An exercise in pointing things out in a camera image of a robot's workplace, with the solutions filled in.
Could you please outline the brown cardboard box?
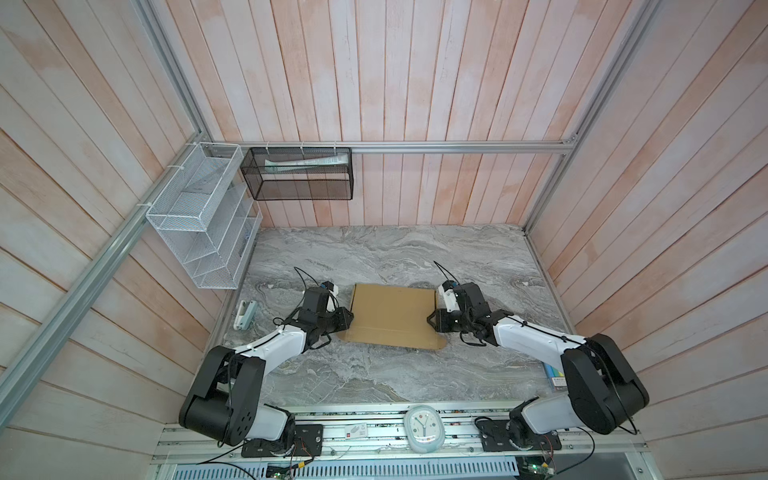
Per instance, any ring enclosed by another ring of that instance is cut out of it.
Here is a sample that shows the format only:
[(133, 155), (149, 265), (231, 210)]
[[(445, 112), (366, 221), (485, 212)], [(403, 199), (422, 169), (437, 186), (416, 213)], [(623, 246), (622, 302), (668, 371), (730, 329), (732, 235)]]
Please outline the brown cardboard box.
[(427, 322), (437, 308), (435, 290), (358, 283), (350, 306), (354, 319), (338, 336), (353, 343), (441, 350), (447, 340)]

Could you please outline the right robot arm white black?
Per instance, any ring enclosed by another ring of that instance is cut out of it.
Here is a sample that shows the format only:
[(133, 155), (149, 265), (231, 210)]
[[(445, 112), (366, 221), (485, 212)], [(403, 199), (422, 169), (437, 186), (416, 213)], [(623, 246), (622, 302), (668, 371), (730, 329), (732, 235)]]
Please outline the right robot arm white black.
[(510, 411), (506, 431), (515, 448), (533, 449), (539, 437), (561, 429), (607, 435), (649, 405), (647, 389), (609, 336), (567, 334), (506, 310), (493, 311), (471, 282), (447, 280), (437, 296), (438, 308), (427, 317), (436, 332), (470, 335), (474, 347), (521, 352), (564, 375), (564, 392), (529, 399)]

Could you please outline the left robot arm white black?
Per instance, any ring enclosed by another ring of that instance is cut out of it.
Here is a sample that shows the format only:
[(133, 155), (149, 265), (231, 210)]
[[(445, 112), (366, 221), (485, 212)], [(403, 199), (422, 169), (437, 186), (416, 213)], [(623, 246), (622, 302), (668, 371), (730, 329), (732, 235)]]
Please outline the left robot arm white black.
[(275, 453), (295, 443), (295, 417), (260, 400), (265, 377), (288, 360), (319, 350), (351, 326), (354, 315), (331, 282), (309, 287), (270, 334), (249, 344), (212, 348), (181, 406), (178, 423), (221, 444), (267, 443)]

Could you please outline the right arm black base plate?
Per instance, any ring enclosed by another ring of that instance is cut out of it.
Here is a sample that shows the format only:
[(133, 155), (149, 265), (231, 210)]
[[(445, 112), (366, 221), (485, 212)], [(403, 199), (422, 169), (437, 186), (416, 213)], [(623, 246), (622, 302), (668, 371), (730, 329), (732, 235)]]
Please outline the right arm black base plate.
[(486, 416), (473, 420), (485, 452), (530, 451), (544, 452), (562, 449), (559, 437), (551, 432), (535, 434), (513, 420), (494, 420)]

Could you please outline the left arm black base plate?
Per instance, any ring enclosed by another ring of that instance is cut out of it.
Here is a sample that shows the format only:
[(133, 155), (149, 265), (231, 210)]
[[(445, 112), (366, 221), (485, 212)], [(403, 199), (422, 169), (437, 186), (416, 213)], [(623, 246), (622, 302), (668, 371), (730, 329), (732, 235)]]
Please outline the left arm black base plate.
[(243, 458), (316, 457), (322, 452), (321, 424), (289, 425), (278, 440), (250, 439), (241, 450)]

